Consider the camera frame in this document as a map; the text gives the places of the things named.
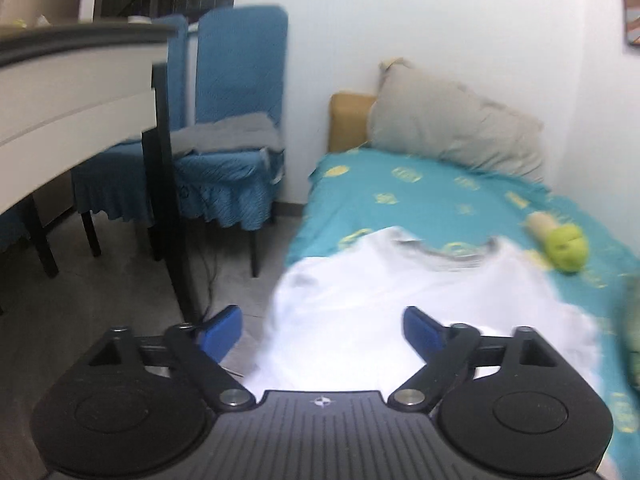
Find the green plush toy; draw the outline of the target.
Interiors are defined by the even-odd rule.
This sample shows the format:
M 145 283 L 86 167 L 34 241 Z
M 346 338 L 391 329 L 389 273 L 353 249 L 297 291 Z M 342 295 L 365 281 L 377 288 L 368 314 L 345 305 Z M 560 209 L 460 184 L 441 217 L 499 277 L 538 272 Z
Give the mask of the green plush toy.
M 589 243 L 577 224 L 560 223 L 548 212 L 535 211 L 527 216 L 525 226 L 556 270 L 575 274 L 585 267 Z

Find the grey folded cloth on chair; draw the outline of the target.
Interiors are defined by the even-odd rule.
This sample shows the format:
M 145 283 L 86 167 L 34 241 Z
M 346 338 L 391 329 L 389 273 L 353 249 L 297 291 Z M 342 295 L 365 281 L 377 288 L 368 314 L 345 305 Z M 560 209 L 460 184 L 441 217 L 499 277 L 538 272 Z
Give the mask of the grey folded cloth on chair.
M 174 156 L 263 148 L 282 152 L 284 149 L 281 133 L 266 113 L 233 116 L 218 122 L 199 122 L 172 132 L 170 146 Z

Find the far blue covered chair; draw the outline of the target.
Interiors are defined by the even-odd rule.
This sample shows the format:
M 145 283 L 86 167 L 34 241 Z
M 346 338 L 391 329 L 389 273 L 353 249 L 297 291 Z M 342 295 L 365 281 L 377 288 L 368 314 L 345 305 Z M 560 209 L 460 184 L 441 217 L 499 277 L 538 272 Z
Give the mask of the far blue covered chair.
M 186 126 L 186 18 L 172 14 L 157 24 L 175 27 L 177 35 L 168 41 L 167 90 L 169 129 Z M 75 205 L 81 215 L 91 253 L 101 255 L 92 216 L 104 212 L 111 220 L 140 222 L 152 226 L 153 216 L 146 194 L 142 143 L 126 141 L 97 154 L 72 170 Z

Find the near blue covered chair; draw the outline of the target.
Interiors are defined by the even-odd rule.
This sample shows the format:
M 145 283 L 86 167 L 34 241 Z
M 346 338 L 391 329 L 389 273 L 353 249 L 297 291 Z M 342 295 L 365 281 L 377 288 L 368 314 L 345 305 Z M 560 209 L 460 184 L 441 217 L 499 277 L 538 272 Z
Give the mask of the near blue covered chair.
M 171 136 L 183 217 L 238 226 L 259 273 L 257 233 L 284 176 L 280 131 L 288 14 L 280 6 L 213 10 L 198 21 L 194 123 Z

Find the yellow-brown headboard cushion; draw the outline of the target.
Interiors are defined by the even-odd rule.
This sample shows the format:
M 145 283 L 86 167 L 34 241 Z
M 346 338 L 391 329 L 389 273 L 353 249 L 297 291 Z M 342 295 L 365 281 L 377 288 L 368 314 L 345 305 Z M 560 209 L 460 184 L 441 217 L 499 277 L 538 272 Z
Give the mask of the yellow-brown headboard cushion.
M 329 153 L 359 148 L 368 140 L 368 117 L 375 96 L 337 92 L 329 102 Z

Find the white t-shirt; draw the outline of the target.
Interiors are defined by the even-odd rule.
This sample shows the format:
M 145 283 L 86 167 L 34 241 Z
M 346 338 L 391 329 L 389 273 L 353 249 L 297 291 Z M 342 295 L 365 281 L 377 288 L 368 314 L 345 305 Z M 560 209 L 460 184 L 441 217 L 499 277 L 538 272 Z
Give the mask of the white t-shirt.
M 424 365 L 405 340 L 416 307 L 443 326 L 486 336 L 536 330 L 555 367 L 479 367 L 429 413 L 404 413 L 388 396 Z M 283 274 L 266 318 L 255 396 L 309 393 L 319 405 L 377 408 L 378 448 L 414 441 L 507 479 L 612 479 L 612 415 L 598 395 L 600 347 L 593 318 L 566 304 L 550 280 L 504 237 L 456 256 L 393 226 Z

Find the white desk with black legs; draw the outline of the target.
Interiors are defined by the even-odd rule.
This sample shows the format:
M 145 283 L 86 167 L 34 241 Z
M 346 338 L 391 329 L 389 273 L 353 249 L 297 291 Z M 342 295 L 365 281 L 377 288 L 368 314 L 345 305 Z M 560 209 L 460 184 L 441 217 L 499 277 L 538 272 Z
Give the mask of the white desk with black legs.
M 172 164 L 170 25 L 93 22 L 1 29 L 1 209 L 17 208 L 44 272 L 58 275 L 34 193 L 129 138 L 141 140 L 158 248 L 181 315 L 193 291 Z

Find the teal patterned bed sheet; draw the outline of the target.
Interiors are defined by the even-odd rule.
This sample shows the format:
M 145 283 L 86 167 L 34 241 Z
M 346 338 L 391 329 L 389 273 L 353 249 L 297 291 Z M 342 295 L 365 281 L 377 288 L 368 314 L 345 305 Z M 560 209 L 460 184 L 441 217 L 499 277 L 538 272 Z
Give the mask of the teal patterned bed sheet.
M 486 174 L 436 160 L 353 148 L 323 156 L 310 176 L 303 223 L 286 264 L 324 257 L 372 231 L 401 226 L 428 246 L 466 255 L 502 235 L 524 249 L 554 281 L 562 298 L 596 318 L 603 397 L 614 418 L 608 449 L 624 479 L 639 475 L 639 396 L 627 379 L 622 322 L 639 260 L 571 200 L 540 183 Z M 587 235 L 589 260 L 574 275 L 555 271 L 524 223 L 534 211 L 575 223 Z

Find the grey pillow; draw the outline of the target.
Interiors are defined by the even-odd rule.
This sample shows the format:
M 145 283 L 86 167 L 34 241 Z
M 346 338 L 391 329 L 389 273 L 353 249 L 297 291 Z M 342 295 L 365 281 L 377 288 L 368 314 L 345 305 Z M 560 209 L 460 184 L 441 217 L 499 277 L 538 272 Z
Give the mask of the grey pillow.
M 383 63 L 380 70 L 367 120 L 374 148 L 542 180 L 544 125 L 538 119 L 404 58 Z

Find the green fleece blanket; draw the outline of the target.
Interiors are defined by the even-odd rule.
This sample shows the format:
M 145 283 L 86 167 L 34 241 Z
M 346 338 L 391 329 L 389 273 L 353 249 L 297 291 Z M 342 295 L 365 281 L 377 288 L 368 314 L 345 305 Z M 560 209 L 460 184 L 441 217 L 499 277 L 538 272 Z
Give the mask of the green fleece blanket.
M 640 286 L 638 275 L 628 281 L 625 303 L 620 315 L 620 336 L 624 348 L 628 382 L 639 391 L 640 359 Z

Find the wall picture with leaf print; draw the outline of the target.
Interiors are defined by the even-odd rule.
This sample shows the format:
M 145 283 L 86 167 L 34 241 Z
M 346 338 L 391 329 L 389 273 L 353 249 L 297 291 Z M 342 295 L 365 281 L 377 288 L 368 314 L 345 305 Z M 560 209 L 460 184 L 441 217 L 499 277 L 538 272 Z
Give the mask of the wall picture with leaf print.
M 640 46 L 640 0 L 623 0 L 625 36 L 631 47 Z

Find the blue covered chair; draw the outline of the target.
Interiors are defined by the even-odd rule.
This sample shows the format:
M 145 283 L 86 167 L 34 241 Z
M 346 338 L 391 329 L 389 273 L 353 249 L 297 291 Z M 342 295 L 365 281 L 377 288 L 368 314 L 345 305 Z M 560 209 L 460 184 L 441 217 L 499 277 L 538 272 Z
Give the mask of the blue covered chair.
M 284 176 L 280 131 L 288 14 L 280 6 L 213 10 L 198 21 L 194 123 L 171 136 L 183 217 L 238 226 L 259 273 L 257 233 Z
M 186 126 L 186 18 L 172 14 L 157 24 L 175 27 L 177 35 L 168 41 L 167 90 L 169 129 Z M 91 253 L 101 255 L 92 216 L 104 212 L 111 220 L 140 222 L 152 226 L 153 216 L 146 194 L 142 143 L 126 141 L 97 154 L 72 170 L 75 205 L 81 215 Z

